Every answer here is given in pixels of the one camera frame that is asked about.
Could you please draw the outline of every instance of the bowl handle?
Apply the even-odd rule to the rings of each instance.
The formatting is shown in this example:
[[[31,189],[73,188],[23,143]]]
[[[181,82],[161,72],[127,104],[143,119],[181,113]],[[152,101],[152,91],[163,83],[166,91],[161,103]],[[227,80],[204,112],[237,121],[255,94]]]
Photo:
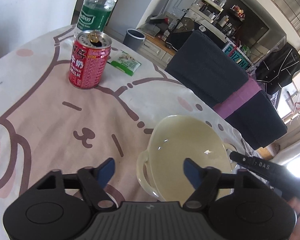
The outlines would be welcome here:
[[[226,150],[231,150],[231,151],[236,151],[236,149],[231,145],[231,144],[228,144],[228,143],[222,143],[223,144],[223,147],[226,149]],[[232,162],[231,163],[231,168],[232,170],[234,170],[234,168],[236,167],[237,163],[236,162]]]
[[[148,159],[149,156],[147,151],[140,153],[137,160],[137,178],[139,184],[145,190],[145,192],[158,199],[159,195],[157,194],[156,190],[149,185],[149,183],[146,181],[145,175],[143,174],[143,165],[148,161]]]

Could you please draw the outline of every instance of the can lid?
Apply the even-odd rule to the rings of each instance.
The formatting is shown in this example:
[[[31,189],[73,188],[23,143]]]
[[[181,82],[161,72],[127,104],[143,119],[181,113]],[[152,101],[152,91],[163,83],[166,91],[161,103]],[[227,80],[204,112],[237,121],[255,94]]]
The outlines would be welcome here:
[[[86,30],[79,33],[77,40],[80,44],[92,49],[104,49],[112,44],[112,39],[108,35],[94,30]]]

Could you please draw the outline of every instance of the cartoon nose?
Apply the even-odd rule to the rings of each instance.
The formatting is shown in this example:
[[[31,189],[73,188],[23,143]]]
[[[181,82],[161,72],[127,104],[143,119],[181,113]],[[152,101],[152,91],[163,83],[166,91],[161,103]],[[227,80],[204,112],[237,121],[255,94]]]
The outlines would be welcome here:
[[[90,130],[89,128],[83,127],[82,128],[82,135],[79,135],[77,131],[73,132],[73,136],[77,139],[82,141],[82,145],[86,148],[92,148],[92,144],[87,143],[88,139],[94,139],[95,138],[95,133]]]

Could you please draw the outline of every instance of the drawer handle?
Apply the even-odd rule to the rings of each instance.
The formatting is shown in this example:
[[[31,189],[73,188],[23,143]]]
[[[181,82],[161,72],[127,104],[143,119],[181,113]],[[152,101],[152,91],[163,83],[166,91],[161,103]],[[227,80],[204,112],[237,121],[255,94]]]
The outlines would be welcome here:
[[[145,45],[147,48],[149,48],[149,49],[151,49],[151,50],[153,50],[150,46],[148,46],[147,44],[143,44],[143,45]]]

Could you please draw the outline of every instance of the gold pull tab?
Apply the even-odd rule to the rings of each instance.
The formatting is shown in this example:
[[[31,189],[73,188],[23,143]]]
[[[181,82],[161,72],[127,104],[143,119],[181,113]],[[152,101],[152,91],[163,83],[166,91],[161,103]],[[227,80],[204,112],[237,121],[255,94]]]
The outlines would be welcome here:
[[[96,36],[96,34],[91,34],[91,33],[89,33],[89,34],[88,34],[88,37],[89,37],[90,42],[93,42],[93,43],[98,43],[98,42],[99,42],[99,39],[98,39],[98,37]]]

